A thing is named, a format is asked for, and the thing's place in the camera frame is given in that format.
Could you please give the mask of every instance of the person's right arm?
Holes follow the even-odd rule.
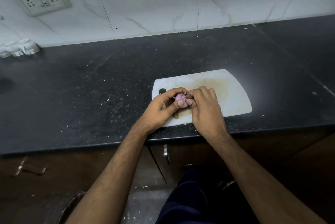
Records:
[[[227,164],[260,223],[326,223],[233,140],[212,88],[189,94],[195,128]]]

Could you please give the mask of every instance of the wall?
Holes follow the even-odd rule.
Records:
[[[38,17],[0,0],[0,42],[83,43],[335,13],[335,0],[70,0]]]

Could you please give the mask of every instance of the countertop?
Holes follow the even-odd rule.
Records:
[[[227,69],[253,111],[233,135],[335,124],[335,16],[43,48],[0,60],[0,154],[118,145],[155,79]],[[147,144],[199,140],[193,124]]]

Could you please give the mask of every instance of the hand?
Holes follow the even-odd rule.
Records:
[[[157,95],[136,122],[136,125],[140,126],[140,128],[145,128],[149,134],[153,133],[162,127],[172,114],[184,104],[183,100],[175,101],[173,97],[179,93],[186,92],[185,88],[178,87]]]
[[[197,131],[211,144],[229,136],[213,88],[201,86],[188,92],[194,99],[186,99],[192,108],[192,122]]]

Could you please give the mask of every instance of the metal handle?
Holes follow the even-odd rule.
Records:
[[[169,154],[168,154],[168,146],[164,145],[164,158],[166,160],[166,164],[170,165],[170,158],[169,158]]]
[[[44,175],[47,168],[36,168],[36,167],[31,166],[31,165],[23,166],[23,164],[25,163],[26,160],[27,160],[27,157],[24,157],[24,159],[20,163],[20,166],[18,167],[17,172],[15,173],[14,176],[18,176],[21,171],[22,172],[30,172],[30,173],[33,173],[33,174],[36,174],[36,175]]]

